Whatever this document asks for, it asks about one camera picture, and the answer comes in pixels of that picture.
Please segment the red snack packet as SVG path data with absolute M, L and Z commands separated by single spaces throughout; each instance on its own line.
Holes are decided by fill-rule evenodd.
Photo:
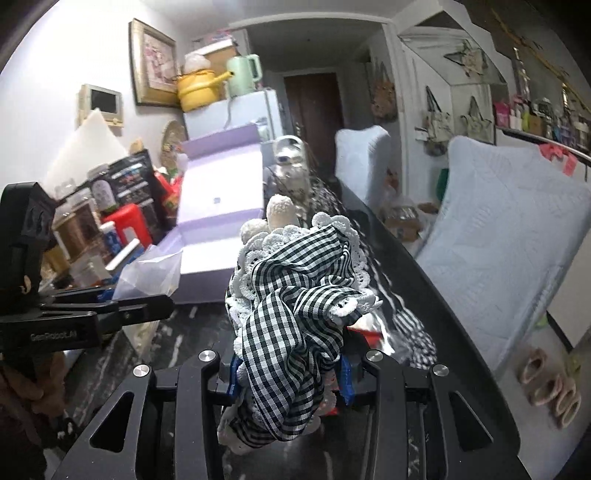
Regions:
M 371 349 L 388 355 L 392 353 L 388 342 L 389 331 L 379 317 L 373 314 L 363 315 L 356 323 L 349 325 L 348 329 L 362 335 Z

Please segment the black white gingham lace cloth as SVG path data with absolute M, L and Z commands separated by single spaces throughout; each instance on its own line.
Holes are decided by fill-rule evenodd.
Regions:
M 246 228 L 225 298 L 240 392 L 222 413 L 221 445 L 245 454 L 318 423 L 346 327 L 381 306 L 369 283 L 346 216 L 318 212 L 308 228 Z

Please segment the clear plastic bag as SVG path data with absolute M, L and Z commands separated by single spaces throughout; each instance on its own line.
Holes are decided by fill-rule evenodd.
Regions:
M 123 268 L 112 299 L 171 296 L 180 282 L 181 255 L 180 250 L 165 253 L 159 246 L 149 246 L 136 260 Z

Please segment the red plastic container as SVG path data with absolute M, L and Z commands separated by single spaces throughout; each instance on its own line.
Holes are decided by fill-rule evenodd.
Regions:
M 103 223 L 114 223 L 116 233 L 122 244 L 126 246 L 133 238 L 137 238 L 144 248 L 152 243 L 152 237 L 140 208 L 135 204 L 120 207 L 106 216 Z

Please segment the black snack bag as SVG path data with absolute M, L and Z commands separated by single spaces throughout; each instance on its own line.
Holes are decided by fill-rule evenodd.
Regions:
M 147 149 L 89 170 L 85 185 L 91 189 L 103 217 L 116 208 L 135 204 L 155 242 L 171 229 L 163 203 L 167 192 L 156 178 Z

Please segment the pink slipper pair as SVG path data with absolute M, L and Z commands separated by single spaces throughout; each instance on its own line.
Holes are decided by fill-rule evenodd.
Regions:
M 557 427 L 568 428 L 579 413 L 582 396 L 574 378 L 549 367 L 547 353 L 537 348 L 518 367 L 516 379 L 525 388 L 529 403 L 548 407 Z

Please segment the lavender gift box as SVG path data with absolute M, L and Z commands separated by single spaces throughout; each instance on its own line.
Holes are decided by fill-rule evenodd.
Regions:
M 250 123 L 181 145 L 188 164 L 176 226 L 158 246 L 180 255 L 177 305 L 221 302 L 242 248 L 240 228 L 263 216 L 263 153 Z

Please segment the woven round mat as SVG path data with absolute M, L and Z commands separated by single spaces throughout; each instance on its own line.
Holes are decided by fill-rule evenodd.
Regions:
M 164 128 L 160 162 L 167 171 L 177 169 L 176 155 L 180 151 L 180 145 L 187 140 L 185 127 L 177 120 L 170 121 Z

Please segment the white knitted toy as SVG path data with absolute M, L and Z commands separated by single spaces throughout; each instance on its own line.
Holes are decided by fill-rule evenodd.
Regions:
M 270 197 L 266 205 L 266 218 L 250 219 L 239 230 L 240 240 L 246 244 L 256 234 L 273 232 L 287 225 L 298 226 L 296 205 L 290 197 L 276 194 Z

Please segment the white water bottle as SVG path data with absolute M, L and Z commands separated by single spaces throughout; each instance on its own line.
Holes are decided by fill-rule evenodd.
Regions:
M 273 179 L 276 190 L 294 202 L 297 217 L 308 218 L 311 181 L 304 141 L 294 135 L 273 141 Z

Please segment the yellow pot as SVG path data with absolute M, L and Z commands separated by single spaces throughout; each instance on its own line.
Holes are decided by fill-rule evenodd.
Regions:
M 230 71 L 216 75 L 207 69 L 178 76 L 177 97 L 182 111 L 197 110 L 221 100 L 221 84 L 232 77 Z

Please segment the near light blue chair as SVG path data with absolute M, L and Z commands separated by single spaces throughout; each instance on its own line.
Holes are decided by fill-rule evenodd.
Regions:
M 457 136 L 417 261 L 495 375 L 559 289 L 590 229 L 590 189 L 536 149 Z

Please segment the light blue chair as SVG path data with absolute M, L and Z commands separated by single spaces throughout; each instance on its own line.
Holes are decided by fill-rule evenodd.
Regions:
M 457 136 L 417 261 L 495 375 L 559 289 L 590 229 L 590 189 L 536 149 Z
M 391 136 L 382 126 L 335 134 L 335 177 L 374 212 L 381 205 L 391 152 Z

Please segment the gold framed picture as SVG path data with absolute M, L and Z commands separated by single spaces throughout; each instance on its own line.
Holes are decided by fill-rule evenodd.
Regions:
M 128 31 L 135 104 L 177 108 L 176 42 L 138 19 L 128 24 Z

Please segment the white refrigerator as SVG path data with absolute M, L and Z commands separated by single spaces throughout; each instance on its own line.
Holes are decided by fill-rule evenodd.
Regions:
M 190 139 L 250 123 L 256 124 L 259 137 L 263 142 L 286 134 L 281 118 L 280 102 L 273 89 L 263 89 L 217 101 L 184 113 L 183 116 Z

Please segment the green electric kettle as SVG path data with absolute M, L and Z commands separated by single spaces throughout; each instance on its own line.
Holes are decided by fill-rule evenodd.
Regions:
M 263 79 L 259 55 L 235 56 L 226 62 L 226 70 L 232 74 L 228 79 L 228 94 L 231 98 L 256 92 L 257 83 Z

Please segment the far light blue chair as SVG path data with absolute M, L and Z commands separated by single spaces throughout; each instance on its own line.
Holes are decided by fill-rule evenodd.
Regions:
M 335 177 L 374 212 L 381 205 L 391 152 L 391 136 L 382 126 L 335 134 Z

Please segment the dark wooden door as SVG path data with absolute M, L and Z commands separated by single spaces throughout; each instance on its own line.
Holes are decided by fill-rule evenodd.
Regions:
M 283 78 L 294 135 L 308 143 L 311 164 L 324 179 L 335 174 L 335 134 L 344 128 L 337 74 Z

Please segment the wall intercom panel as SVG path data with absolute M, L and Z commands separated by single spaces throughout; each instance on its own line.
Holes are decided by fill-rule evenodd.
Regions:
M 84 84 L 78 94 L 78 124 L 98 110 L 111 127 L 123 126 L 122 96 L 120 92 Z

